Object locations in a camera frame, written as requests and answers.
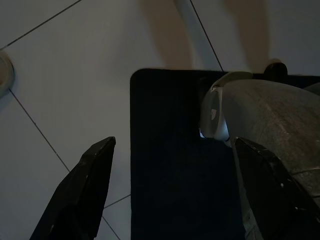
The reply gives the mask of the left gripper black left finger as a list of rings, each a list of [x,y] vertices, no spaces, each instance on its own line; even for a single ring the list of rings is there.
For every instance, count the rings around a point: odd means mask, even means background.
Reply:
[[[57,186],[32,240],[93,240],[108,195],[116,139],[107,137],[86,150]]]

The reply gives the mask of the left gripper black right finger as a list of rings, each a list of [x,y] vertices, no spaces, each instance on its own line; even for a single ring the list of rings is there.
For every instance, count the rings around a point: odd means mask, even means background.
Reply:
[[[246,197],[265,240],[318,240],[320,208],[264,146],[238,137],[234,147]]]

